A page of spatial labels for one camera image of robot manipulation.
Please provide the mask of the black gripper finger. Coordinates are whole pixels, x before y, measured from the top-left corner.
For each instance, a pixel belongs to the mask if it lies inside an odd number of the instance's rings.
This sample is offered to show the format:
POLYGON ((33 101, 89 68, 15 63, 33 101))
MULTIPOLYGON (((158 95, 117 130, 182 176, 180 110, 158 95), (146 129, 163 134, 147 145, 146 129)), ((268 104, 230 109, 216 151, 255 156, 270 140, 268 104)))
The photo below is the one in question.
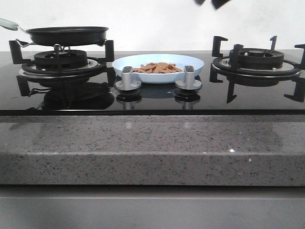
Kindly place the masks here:
POLYGON ((205 0, 194 0, 197 5, 203 5, 205 0))
POLYGON ((221 8, 223 5, 228 3, 230 0, 211 0, 212 6, 214 7, 215 10, 218 10, 221 8))

